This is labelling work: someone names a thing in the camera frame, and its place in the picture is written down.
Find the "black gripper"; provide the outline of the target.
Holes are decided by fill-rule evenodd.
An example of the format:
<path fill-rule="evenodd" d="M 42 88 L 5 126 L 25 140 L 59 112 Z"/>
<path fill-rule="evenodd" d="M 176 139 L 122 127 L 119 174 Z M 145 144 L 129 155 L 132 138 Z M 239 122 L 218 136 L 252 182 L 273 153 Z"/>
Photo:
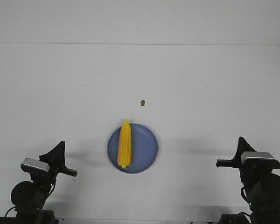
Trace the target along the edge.
<path fill-rule="evenodd" d="M 40 155 L 39 161 L 47 163 L 50 169 L 48 173 L 29 173 L 32 182 L 37 187 L 48 189 L 49 186 L 56 183 L 58 174 L 77 176 L 76 170 L 69 169 L 65 165 L 65 141 L 59 142 L 48 153 Z"/>
<path fill-rule="evenodd" d="M 244 152 L 255 152 L 250 144 L 240 136 L 238 139 L 238 146 L 236 153 L 232 160 L 220 160 L 216 162 L 216 167 L 230 167 L 238 168 L 240 171 L 241 179 L 256 179 L 263 174 L 271 173 L 273 169 L 280 169 L 280 162 L 272 159 L 247 159 L 246 161 L 240 161 L 240 156 Z"/>

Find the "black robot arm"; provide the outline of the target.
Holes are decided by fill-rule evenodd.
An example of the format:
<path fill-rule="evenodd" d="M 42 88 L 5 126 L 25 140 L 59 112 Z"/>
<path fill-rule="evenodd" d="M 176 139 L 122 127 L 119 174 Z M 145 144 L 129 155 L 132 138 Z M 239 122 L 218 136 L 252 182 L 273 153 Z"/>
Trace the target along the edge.
<path fill-rule="evenodd" d="M 31 181 L 18 183 L 11 192 L 15 205 L 17 224 L 57 224 L 52 210 L 43 209 L 46 200 L 56 187 L 58 174 L 76 177 L 77 171 L 65 164 L 65 141 L 58 143 L 39 159 L 26 158 L 21 163 L 22 171 L 29 173 Z"/>
<path fill-rule="evenodd" d="M 221 224 L 280 224 L 280 176 L 272 173 L 280 169 L 280 162 L 268 152 L 258 152 L 239 137 L 235 156 L 231 160 L 217 160 L 216 167 L 239 170 L 243 184 L 240 193 L 248 203 L 250 214 L 239 212 L 222 214 Z"/>

